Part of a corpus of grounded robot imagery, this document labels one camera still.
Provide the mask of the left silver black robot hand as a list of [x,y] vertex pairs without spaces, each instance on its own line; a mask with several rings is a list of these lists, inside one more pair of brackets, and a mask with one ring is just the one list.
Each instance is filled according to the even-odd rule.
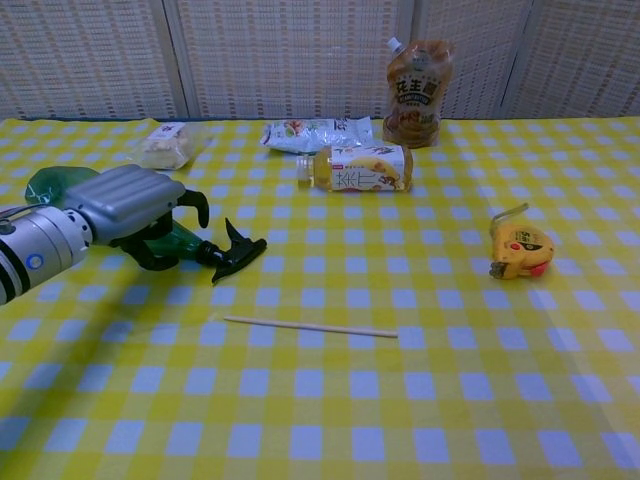
[[133,164],[104,171],[70,187],[63,206],[84,217],[94,244],[119,248],[150,271],[166,270],[179,262],[176,256],[155,255],[146,244],[173,230],[174,208],[193,207],[199,225],[205,228],[209,224],[209,202],[203,193]]

